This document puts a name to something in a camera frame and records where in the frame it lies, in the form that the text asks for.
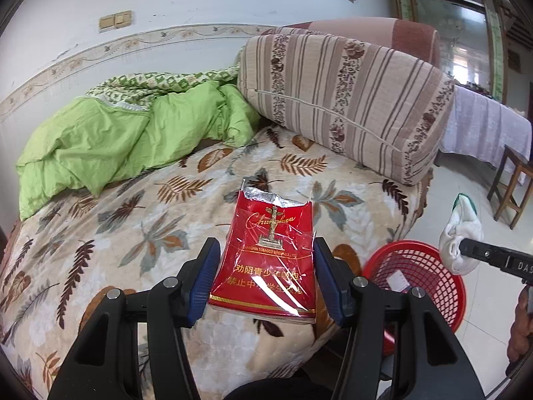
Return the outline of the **person right hand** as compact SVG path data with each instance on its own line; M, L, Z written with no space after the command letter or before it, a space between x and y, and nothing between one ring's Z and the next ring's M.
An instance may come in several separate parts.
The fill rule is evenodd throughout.
M519 294L515 308L515 319L510 328L510 340L507 356L510 362L516 362L529 349L528 336L532 334L532 319L528 315L528 289L526 286Z

